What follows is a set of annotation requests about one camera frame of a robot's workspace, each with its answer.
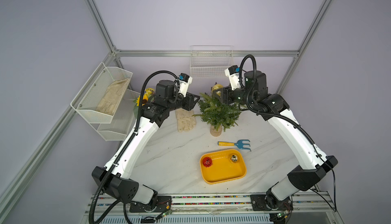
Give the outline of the red glitter ball ornament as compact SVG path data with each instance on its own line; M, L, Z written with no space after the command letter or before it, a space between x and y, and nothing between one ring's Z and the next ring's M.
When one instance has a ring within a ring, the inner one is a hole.
M212 166L212 163L213 163L213 161L212 161L212 159L211 159L210 157L204 157L204 158L202 159L202 165L203 165L204 167L206 167L206 168L211 167L211 166Z

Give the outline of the matte gold ball ornament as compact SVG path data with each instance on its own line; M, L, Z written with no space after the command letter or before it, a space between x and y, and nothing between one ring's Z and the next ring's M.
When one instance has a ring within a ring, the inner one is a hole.
M221 89L223 88L224 86L221 85L221 84L215 84L212 88L211 88L211 93L213 93L213 91L216 91L218 89Z

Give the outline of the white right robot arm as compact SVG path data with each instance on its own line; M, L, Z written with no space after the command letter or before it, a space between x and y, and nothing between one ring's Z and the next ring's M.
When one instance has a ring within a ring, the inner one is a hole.
M264 196L268 210L277 210L290 196L311 190L338 164L335 156L323 152L297 122L288 103L279 94L268 91L265 73L257 69L255 57L247 55L240 65L225 69L230 84L212 92L221 103L237 103L261 116L284 139L295 155L298 166L273 185Z

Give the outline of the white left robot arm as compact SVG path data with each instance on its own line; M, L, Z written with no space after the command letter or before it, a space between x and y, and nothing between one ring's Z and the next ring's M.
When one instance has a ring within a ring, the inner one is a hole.
M157 206L157 191L130 178L135 163L150 138L172 111L191 111L200 99L199 95L188 92L192 83L191 76L185 73L175 75L166 70L148 76L142 86L142 92L145 92L148 82L159 74L169 74L174 80L161 80L146 103L139 101L135 125L124 143L104 167L96 167L92 172L98 187L89 210L88 222L91 224L101 223L119 203L124 207L129 203L139 203L147 212L153 211ZM95 210L101 193L108 194L115 198L115 201L96 219Z

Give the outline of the small green christmas tree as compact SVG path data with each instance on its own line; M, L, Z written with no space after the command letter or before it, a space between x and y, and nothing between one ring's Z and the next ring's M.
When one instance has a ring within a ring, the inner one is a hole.
M202 122L210 125L210 134L214 137L219 137L223 131L237 125L236 121L242 113L235 103L223 104L207 94L201 94L198 105L200 112L194 116L200 117Z

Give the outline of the dark vase with sunflower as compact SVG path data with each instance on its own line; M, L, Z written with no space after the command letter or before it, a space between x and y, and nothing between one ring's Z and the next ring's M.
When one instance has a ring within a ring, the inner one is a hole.
M142 100L140 100L140 96L135 99L133 102L135 103L134 108L133 108L133 113L134 116L137 118L138 114L138 107L139 104L141 103L142 105L145 105L148 100L155 94L155 90L153 88L146 88L142 97Z

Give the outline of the beige glove on table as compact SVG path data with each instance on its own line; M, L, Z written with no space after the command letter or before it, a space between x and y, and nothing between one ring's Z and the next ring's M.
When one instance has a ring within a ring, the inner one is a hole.
M193 110L187 111L184 109L175 110L178 132L188 132L196 126L197 122Z

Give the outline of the blue yellow garden fork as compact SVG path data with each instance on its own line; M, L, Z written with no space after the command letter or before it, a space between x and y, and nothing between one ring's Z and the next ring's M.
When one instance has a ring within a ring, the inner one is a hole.
M248 139L240 139L240 140L238 140L235 143L219 141L217 144L219 146L235 146L235 147L237 147L240 150L249 150L249 151L251 151L250 140L248 140Z

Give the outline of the beige glove in shelf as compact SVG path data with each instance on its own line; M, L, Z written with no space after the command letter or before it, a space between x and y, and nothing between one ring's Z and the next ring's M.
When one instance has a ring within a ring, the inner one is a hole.
M115 80L112 82L103 98L98 103L96 111L109 116L113 116L124 96L124 93L130 83L130 78Z

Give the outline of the yellow plastic tray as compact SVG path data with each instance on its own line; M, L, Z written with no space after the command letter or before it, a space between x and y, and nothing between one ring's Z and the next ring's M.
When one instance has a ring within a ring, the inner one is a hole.
M231 155L239 157L237 163L231 161ZM210 157L213 161L211 167L204 167L202 159ZM247 168L241 153L235 149L221 150L204 154L200 158L200 169L203 180L208 184L218 184L243 178Z

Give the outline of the white mesh wall shelf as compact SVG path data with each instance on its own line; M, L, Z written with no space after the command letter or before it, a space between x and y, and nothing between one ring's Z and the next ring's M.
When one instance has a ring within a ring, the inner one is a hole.
M70 104L105 141L125 140L134 124L139 93L130 89L132 76L101 63Z

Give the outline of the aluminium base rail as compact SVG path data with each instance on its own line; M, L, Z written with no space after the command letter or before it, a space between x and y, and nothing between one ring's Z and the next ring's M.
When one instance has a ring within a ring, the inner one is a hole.
M158 224L342 224L327 192L298 192L279 210L262 210L259 196L249 193L166 194L153 212L142 211L136 203L127 205L133 224L156 218Z

